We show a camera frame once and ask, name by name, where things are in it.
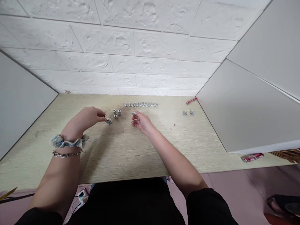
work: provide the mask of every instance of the person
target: person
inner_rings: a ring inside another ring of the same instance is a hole
[[[74,142],[85,130],[106,120],[102,110],[85,107],[67,123],[61,137],[64,141]],[[189,225],[237,224],[224,199],[208,188],[194,166],[155,128],[147,115],[136,111],[131,125],[149,138],[186,198]],[[59,154],[79,151],[79,147],[57,149]],[[62,224],[78,187],[79,164],[80,154],[52,157],[28,211],[16,224]],[[161,177],[97,183],[87,202],[67,224],[116,223],[185,224]]]

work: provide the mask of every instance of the wooden desk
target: wooden desk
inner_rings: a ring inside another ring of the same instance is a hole
[[[80,184],[168,175],[150,141],[132,127],[131,111],[149,116],[158,130],[195,166],[199,173],[290,165],[287,160],[269,153],[244,163],[238,154],[225,151],[198,102],[186,105],[189,97],[112,96],[59,94],[0,161],[0,191],[37,188],[51,160],[49,140],[60,134],[65,124],[84,106],[106,112],[113,123],[98,123],[88,129],[86,153],[81,154]],[[158,108],[125,107],[129,102],[156,102]],[[112,110],[122,110],[118,120]],[[183,110],[195,110],[184,116]]]

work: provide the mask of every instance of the black shirt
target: black shirt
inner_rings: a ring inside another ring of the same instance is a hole
[[[187,198],[188,224],[237,224],[221,195],[211,188]],[[16,225],[61,225],[57,212],[28,210]],[[185,224],[161,178],[97,183],[88,201],[70,218],[74,224]]]

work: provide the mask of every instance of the white brick wall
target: white brick wall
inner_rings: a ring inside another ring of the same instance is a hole
[[[195,96],[270,0],[1,0],[0,48],[60,93]]]

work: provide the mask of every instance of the red battery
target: red battery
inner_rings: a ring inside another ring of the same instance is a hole
[[[191,100],[188,100],[187,102],[186,102],[186,104],[188,105],[189,103],[191,103],[191,102],[193,102],[193,101],[195,101],[195,100],[197,100],[197,98],[195,97],[195,98],[193,98],[193,99],[191,99]]]
[[[243,157],[242,160],[247,163],[247,162],[251,162],[253,160],[257,160],[259,158],[263,157],[263,154],[262,153],[256,153],[256,154],[251,154],[247,157]]]

